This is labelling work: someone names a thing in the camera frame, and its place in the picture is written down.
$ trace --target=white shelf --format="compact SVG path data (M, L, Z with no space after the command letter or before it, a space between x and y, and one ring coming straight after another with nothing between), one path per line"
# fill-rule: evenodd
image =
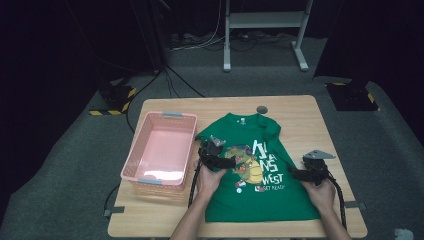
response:
M300 27L304 12L231 13L230 28Z

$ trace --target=person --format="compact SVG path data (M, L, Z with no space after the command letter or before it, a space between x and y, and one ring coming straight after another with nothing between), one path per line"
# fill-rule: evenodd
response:
M172 233L171 240L197 238L199 227L203 222L209 201L216 189L218 189L221 178L226 172L226 169L212 172L204 165L200 168L197 179L197 194ZM334 185L327 179L319 186L315 186L315 184L309 182L302 182L302 185L305 187L312 204L317 208L321 216L321 221L328 239L351 239L333 208L336 194Z

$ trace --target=black cable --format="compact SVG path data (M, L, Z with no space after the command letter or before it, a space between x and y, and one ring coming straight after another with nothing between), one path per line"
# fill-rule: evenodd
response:
M343 227L347 230L345 202L344 202L343 193L342 193L342 189L340 185L336 182L336 179L333 177L333 174L331 174L330 171L326 170L326 173L325 173L322 170L316 168L315 166L309 165L309 167L313 168L319 174L321 174L322 176L330 180L330 182L336 187L337 196L339 197L339 202L340 202L340 218L341 218Z
M65 1L65 4L66 4L66 7L69 10L69 13L71 14L75 24L77 25L78 29L80 30L81 34L83 35L84 40L86 41L87 45L89 46L91 54L93 55L94 58L96 58L97 60L99 60L103 63L106 63L108 65L116 67L116 68L120 68L120 69L127 70L127 71L130 71L130 72L135 72L135 73L142 73L141 71L138 71L138 70L130 69L130 68L127 68L127 67L123 67L123 66L111 63L111 62L97 56L96 53L94 52L93 48L91 47L90 41L88 40L87 35L84 33L84 30L82 29L81 24L79 23L77 16L75 15L74 11L72 11L72 8L69 5L68 0L64 0L64 1Z
M172 83L171 76L169 76L169 73L168 71L166 71L166 69L165 69L165 73L166 73L166 81L168 82L169 98L172 98L171 88L172 88L172 91L174 91L175 95L177 95L178 98L181 98L180 95L175 90L174 84Z
M234 47L232 47L231 45L230 45L230 48L231 48L231 50L234 50L234 51L236 51L236 52L247 52L247 51L249 51L249 50L252 50L254 47L256 47L256 45L258 44L258 40L257 39L255 39L255 38L251 38L251 39L249 39L249 40L241 40L241 39L238 39L239 41L242 41L242 42L250 42L250 41L252 41L252 40L254 40L254 43L253 43L253 45L252 46L250 46L250 47L248 47L247 49L243 49L243 50L239 50L239 49L237 49L237 48L234 48Z
M169 70L171 70L175 75L177 75L181 79L181 81L183 81L189 88L191 88L191 90L195 91L197 94L199 94L199 96L205 97L203 94L198 92L195 88L193 88L188 82L186 82L186 80L184 80L184 78L182 78L177 72L175 72L174 69L172 69L168 64L166 64L166 67L169 68Z
M267 37L266 36L264 36L264 37L260 37L260 38L258 38L258 40L262 40L262 39L266 39ZM258 43L259 44L275 44L275 43L279 43L279 42L286 42L286 41L291 41L291 40L293 40L294 39L294 37L293 36L290 36L290 35L282 35L282 36L279 36L279 37L272 37L272 38L274 38L274 39L276 39L276 40L271 40L271 41L268 41L268 40L266 40L266 41L258 41Z
M206 41L205 43L202 43L202 44L200 44L200 45L197 45L197 46L193 46L193 47L189 47L189 48L185 48L185 47L183 47L183 48L179 48L179 49L172 49L172 50L193 49L193 48L201 48L201 47L208 46L208 45L209 45L208 43L209 43L210 41L212 41L212 39L213 39L213 38L216 36L216 34L218 33L219 23L220 23L220 19L221 19L221 6L222 6L222 1L223 1L223 0L219 0L219 7L218 7L218 21L217 21L217 23L216 23L215 31L214 31L214 33L212 34L212 37L210 37L208 41Z
M194 196L194 189L196 188L196 183L197 183L197 178L199 176L200 173L200 168L202 167L202 161L197 162L197 167L194 170L194 176L193 176L193 182L191 183L191 189L190 189L190 197L188 198L188 207L191 206L191 204L193 203L193 196Z
M221 47L217 48L217 49L210 49L210 48L207 48L207 47L202 47L202 49L205 49L205 50L208 50L208 51L211 51L211 52L217 52L217 51L221 51L222 49L224 49L224 45L221 45Z
M130 120L129 120L129 118L128 118L128 114L129 114L129 112L130 112L130 106L131 106L131 103L134 101L134 99L138 96L138 94L140 94L141 93L141 91L143 91L144 89L146 89L150 84L152 84L152 82L153 81L155 81L158 77L159 77L159 75L162 73L162 71L159 71L159 73L152 79L152 80L150 80L150 82L148 82L147 84L146 84L146 86L144 86L143 88L141 88L135 95L134 95L134 97L132 97L132 99L131 99L131 101L128 103L128 108L127 108L127 111L126 111L126 114L125 114L125 118L126 118L126 120L127 120L127 124L128 124L128 127L130 127L130 129L131 129L131 131L133 132L133 133L135 133L135 130L134 130L134 128L131 126L131 124L130 124Z
M340 218L342 220L343 227L347 230L345 203L344 203L344 199L343 199L342 189L341 189L340 185L336 182L336 179L334 179L332 177L327 177L327 178L336 187L337 195L339 196L339 202L340 202Z
M210 37L202 37L199 40L195 40L193 37L184 37L183 42L181 44L182 46L195 47L207 44L210 41Z
M143 28L141 27L141 20L139 19L139 17L138 17L138 14L137 14L137 10L136 10L136 8L135 8L135 6L134 6L134 3L133 3L133 0L130 0L129 1L130 2L130 5L131 5L131 8L132 8L132 10L133 10L133 13L134 13L134 16L135 16L135 18L137 19L137 25L138 25L138 29L140 30L140 35L141 35L141 37L143 38L143 40L144 40L144 42L145 43L147 43L148 41L146 40L146 37L144 36L145 35L145 32L143 31ZM147 55L148 55L148 57L149 57L149 59L150 59L150 61L151 62L153 62L153 53L151 52L151 48L150 47L147 47L147 48L145 48L145 50L146 50L146 52L147 52Z
M110 216L112 215L112 213L107 210L107 202L109 201L109 198L112 196L113 192L115 192L116 189L118 189L119 185L120 184L116 185L116 187L114 187L112 189L112 191L110 191L110 193L107 195L107 198L105 200L105 204L103 206L103 216L105 216L108 220L110 220Z

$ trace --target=gray carpet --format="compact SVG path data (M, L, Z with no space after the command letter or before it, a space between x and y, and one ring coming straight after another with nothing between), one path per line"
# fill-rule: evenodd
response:
M367 89L379 111L338 112L324 83L348 79L312 79L325 39L306 38L302 49L309 64L301 72L289 41L258 44L232 51L232 71L222 71L222 51L204 49L170 53L169 66L206 97L303 95L316 98L331 138L368 227L365 239L395 239L395 229L409 229L424 239L424 149L389 97L374 83ZM249 43L234 42L247 49ZM169 71L180 97L200 97ZM140 75L137 89L153 77ZM133 127L146 99L177 97L163 72L131 104ZM0 239L112 239L102 217L108 193L119 183L132 132L124 115L90 116L101 108L93 96L80 117L56 143L43 167L11 197ZM109 206L113 204L112 195Z

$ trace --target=basket handle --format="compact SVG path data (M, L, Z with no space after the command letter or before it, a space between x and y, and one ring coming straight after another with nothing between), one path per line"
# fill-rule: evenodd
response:
M152 179L145 179L145 178L139 178L139 183L147 183L147 184L154 184L154 185L162 185L162 181L159 180L152 180Z
M163 112L162 113L164 117L178 117L181 118L183 117L183 113L181 112Z

